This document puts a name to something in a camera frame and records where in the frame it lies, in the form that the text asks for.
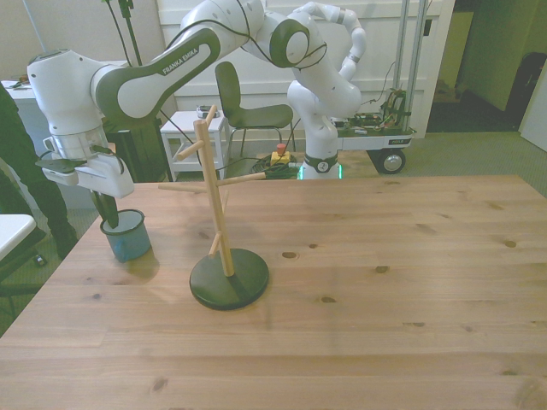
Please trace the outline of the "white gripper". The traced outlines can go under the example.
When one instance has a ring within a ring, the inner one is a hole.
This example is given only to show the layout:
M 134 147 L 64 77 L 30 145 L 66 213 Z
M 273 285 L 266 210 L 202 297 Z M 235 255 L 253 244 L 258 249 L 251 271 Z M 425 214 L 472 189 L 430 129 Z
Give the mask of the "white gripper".
M 111 228 L 119 225 L 115 201 L 133 193 L 132 176 L 125 162 L 115 155 L 98 154 L 75 168 L 78 186 L 91 190 L 91 199 L 102 221 Z

